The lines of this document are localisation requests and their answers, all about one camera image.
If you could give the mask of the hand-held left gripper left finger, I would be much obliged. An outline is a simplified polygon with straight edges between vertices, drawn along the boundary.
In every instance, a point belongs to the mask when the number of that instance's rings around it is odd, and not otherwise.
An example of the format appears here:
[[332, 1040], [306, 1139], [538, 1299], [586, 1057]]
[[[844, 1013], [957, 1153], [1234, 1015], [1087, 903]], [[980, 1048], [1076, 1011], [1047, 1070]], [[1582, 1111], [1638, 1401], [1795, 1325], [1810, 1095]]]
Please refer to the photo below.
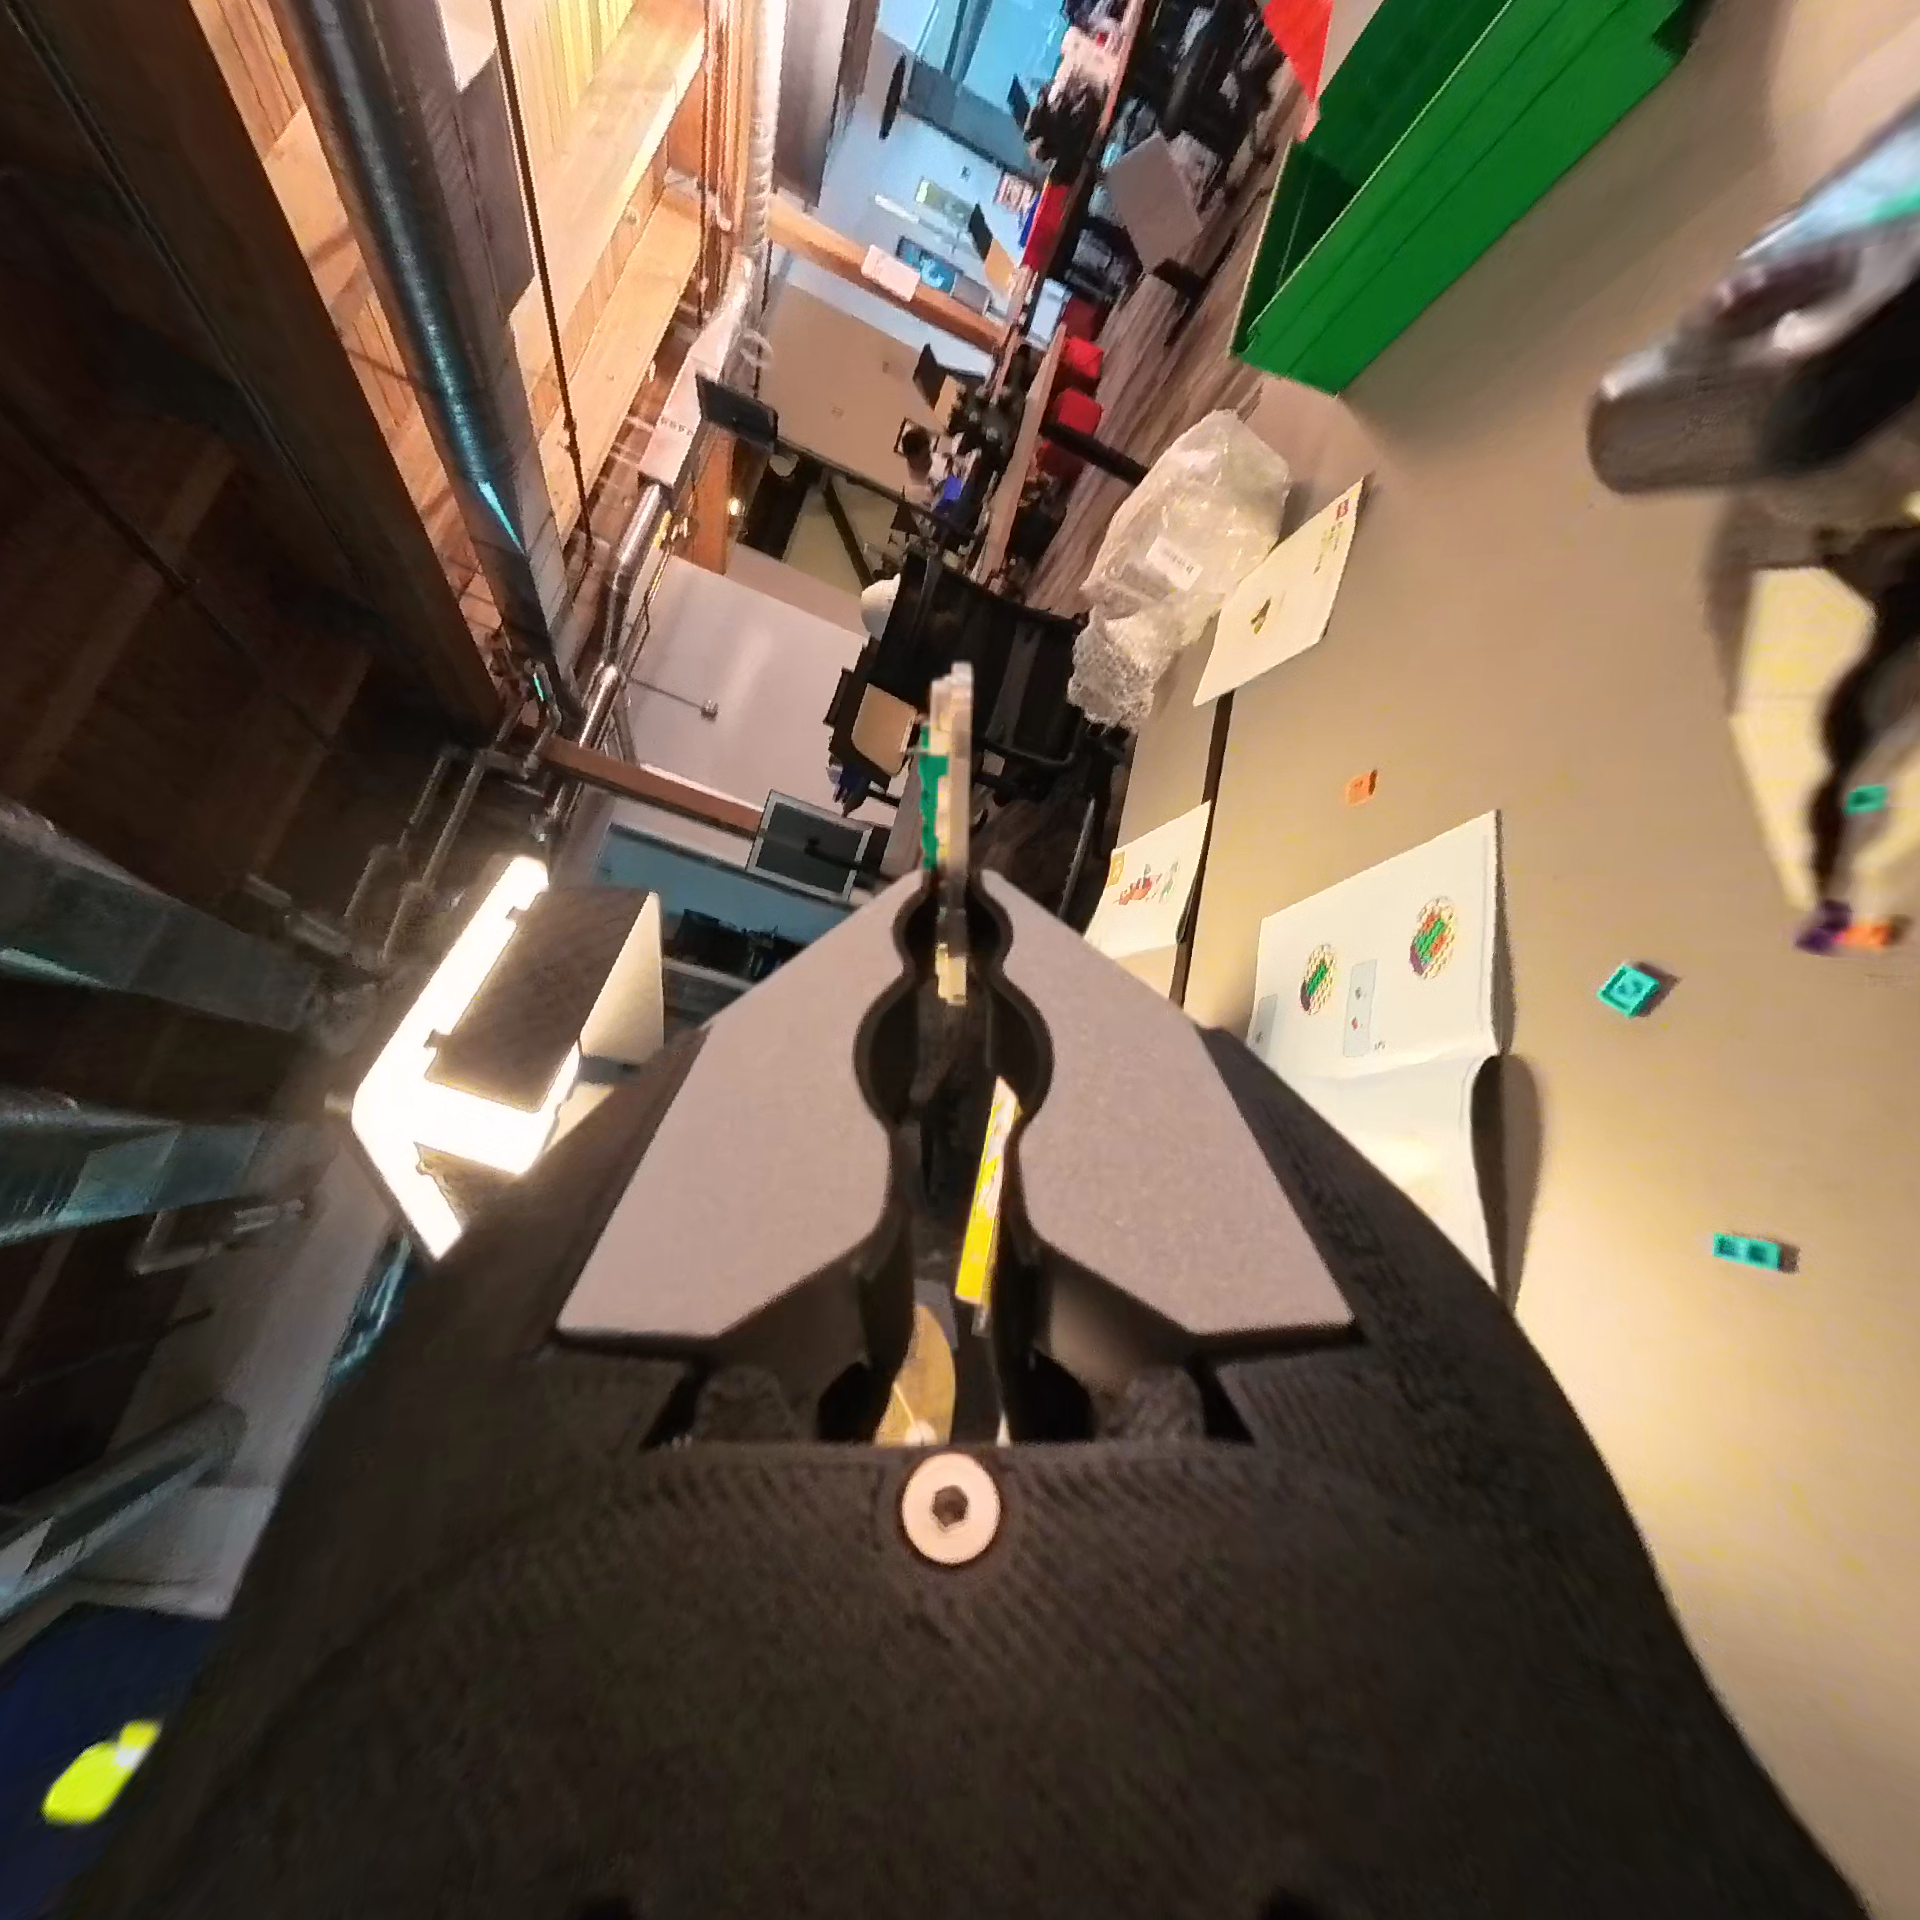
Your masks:
[[819, 1421], [882, 1413], [914, 1329], [922, 918], [905, 878], [705, 1025], [559, 1308], [566, 1344], [768, 1371]]

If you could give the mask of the bright white lamp panel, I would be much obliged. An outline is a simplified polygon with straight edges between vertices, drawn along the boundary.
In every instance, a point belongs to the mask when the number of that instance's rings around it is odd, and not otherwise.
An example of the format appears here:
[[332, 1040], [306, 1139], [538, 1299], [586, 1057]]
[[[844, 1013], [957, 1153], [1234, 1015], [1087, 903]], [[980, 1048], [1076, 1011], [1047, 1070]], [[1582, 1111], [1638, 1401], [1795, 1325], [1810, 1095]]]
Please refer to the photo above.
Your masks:
[[422, 1260], [663, 1048], [663, 910], [637, 888], [497, 859], [346, 1099], [349, 1139]]

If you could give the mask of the wooden side table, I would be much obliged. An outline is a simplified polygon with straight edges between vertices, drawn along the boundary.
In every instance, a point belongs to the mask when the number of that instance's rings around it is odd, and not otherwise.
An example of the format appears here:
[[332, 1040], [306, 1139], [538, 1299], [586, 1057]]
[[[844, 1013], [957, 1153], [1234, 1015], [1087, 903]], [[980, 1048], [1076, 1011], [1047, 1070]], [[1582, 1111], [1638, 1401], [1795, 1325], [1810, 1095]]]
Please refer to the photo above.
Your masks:
[[953, 1439], [953, 1413], [953, 1335], [934, 1308], [916, 1304], [906, 1352], [890, 1380], [874, 1442], [912, 1454], [944, 1449]]

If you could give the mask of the ribbed metal duct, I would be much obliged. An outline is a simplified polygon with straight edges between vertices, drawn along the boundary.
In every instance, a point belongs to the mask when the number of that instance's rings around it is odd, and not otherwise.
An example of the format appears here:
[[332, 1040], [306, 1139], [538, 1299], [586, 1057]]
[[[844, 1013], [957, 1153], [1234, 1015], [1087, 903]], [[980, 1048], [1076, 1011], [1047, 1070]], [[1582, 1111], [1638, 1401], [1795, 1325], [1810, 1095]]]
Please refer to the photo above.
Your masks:
[[276, 4], [503, 637], [564, 683], [564, 541], [437, 4]]

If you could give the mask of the clear plastic bag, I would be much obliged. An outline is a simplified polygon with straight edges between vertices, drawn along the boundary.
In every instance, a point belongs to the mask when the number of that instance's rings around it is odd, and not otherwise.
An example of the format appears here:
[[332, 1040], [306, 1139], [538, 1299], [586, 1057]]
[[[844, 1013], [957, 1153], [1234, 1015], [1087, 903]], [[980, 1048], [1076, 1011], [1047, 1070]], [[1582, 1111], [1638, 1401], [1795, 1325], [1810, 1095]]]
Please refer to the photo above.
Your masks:
[[1237, 411], [1188, 425], [1114, 513], [1084, 581], [1067, 700], [1138, 733], [1174, 659], [1274, 551], [1293, 473]]

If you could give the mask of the open instruction booklet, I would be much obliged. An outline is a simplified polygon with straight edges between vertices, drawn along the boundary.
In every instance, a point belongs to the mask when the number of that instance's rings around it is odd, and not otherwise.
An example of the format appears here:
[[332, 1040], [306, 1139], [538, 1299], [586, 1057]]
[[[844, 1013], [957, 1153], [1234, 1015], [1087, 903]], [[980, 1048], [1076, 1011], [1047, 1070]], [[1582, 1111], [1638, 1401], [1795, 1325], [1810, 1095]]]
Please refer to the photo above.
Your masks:
[[1502, 813], [1269, 913], [1249, 1050], [1495, 1283], [1476, 1078], [1502, 1052]]

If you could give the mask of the black cabinet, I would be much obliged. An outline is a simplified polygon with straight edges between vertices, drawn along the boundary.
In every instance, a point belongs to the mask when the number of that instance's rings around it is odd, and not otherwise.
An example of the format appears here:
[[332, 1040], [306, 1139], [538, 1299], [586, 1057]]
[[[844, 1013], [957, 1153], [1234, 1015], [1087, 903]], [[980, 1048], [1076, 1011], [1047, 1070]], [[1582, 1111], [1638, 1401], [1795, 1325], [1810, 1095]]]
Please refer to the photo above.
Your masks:
[[868, 587], [858, 611], [868, 639], [828, 705], [833, 804], [844, 813], [895, 790], [929, 714], [929, 691], [953, 668], [975, 674], [975, 787], [986, 800], [1110, 793], [1132, 733], [1072, 700], [1079, 618], [1028, 607], [924, 551]]

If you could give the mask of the grey square board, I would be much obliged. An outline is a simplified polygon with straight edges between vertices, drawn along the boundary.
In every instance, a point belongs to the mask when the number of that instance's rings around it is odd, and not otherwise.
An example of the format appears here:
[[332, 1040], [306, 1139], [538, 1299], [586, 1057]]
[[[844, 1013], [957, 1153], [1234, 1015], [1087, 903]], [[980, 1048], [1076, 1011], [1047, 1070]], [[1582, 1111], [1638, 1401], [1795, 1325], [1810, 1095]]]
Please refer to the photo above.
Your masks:
[[1105, 193], [1139, 271], [1184, 268], [1208, 234], [1184, 151], [1159, 131], [1105, 165]]

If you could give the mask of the thin paper leaflet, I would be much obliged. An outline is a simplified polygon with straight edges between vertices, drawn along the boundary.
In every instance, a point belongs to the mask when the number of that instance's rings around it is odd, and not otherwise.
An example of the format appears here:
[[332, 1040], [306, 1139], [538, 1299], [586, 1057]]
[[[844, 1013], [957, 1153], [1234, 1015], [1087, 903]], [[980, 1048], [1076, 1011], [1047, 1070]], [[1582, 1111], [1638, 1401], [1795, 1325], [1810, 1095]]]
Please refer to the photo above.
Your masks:
[[1327, 637], [1368, 483], [1364, 475], [1333, 495], [1234, 587], [1213, 620], [1213, 650], [1195, 705], [1218, 704]]

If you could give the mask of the colourful lego box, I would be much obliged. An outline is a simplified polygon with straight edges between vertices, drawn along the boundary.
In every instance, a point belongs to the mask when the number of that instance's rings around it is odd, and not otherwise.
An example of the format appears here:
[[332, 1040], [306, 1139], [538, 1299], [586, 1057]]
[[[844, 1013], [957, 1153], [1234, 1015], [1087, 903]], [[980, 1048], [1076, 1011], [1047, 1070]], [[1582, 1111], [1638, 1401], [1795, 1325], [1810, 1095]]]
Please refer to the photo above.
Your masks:
[[1003, 1215], [1003, 1180], [1010, 1168], [1017, 1122], [1022, 1122], [1022, 1095], [1003, 1078], [996, 1078], [953, 1279], [957, 1304], [968, 1308], [980, 1323], [989, 1317], [996, 1240]]

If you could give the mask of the green plastic bin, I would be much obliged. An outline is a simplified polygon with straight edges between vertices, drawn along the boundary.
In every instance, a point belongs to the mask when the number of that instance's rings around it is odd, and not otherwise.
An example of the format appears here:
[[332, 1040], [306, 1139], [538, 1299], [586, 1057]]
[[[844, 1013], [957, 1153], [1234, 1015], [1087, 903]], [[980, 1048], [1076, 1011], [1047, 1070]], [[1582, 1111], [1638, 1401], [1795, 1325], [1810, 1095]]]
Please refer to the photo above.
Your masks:
[[1324, 63], [1234, 358], [1344, 392], [1684, 63], [1708, 4], [1379, 4]]

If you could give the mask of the closed instruction booklet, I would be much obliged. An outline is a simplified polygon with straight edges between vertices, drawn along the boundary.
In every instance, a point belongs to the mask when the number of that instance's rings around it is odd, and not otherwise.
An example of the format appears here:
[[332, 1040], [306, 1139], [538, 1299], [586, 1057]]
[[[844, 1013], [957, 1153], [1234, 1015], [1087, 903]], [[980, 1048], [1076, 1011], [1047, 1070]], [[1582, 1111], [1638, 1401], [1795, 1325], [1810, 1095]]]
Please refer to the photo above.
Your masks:
[[1174, 951], [1197, 894], [1212, 823], [1213, 807], [1197, 804], [1119, 842], [1084, 934], [1087, 943], [1114, 960]]

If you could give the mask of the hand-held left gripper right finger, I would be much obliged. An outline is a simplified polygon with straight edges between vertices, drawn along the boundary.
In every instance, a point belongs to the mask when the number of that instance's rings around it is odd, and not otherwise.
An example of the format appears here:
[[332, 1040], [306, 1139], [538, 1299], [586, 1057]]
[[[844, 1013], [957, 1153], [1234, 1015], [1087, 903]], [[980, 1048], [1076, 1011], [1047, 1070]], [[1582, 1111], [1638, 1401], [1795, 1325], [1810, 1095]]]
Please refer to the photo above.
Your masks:
[[983, 1070], [1017, 1102], [986, 1292], [1003, 1409], [1347, 1344], [1357, 1317], [1204, 1031], [1010, 879], [975, 905]]

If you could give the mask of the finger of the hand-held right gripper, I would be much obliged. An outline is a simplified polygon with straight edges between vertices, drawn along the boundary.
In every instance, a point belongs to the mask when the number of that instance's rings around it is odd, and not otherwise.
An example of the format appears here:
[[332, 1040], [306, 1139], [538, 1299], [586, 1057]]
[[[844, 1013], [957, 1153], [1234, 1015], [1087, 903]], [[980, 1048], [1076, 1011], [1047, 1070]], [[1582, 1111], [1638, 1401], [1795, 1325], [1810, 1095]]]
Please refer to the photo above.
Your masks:
[[1853, 921], [1918, 918], [1918, 639], [1878, 670], [1863, 725], [1839, 795], [1858, 783], [1888, 783], [1892, 807], [1872, 815], [1839, 809], [1837, 899]]
[[1745, 790], [1785, 899], [1837, 899], [1839, 780], [1826, 705], [1866, 653], [1866, 601], [1823, 565], [1749, 578], [1732, 709]]

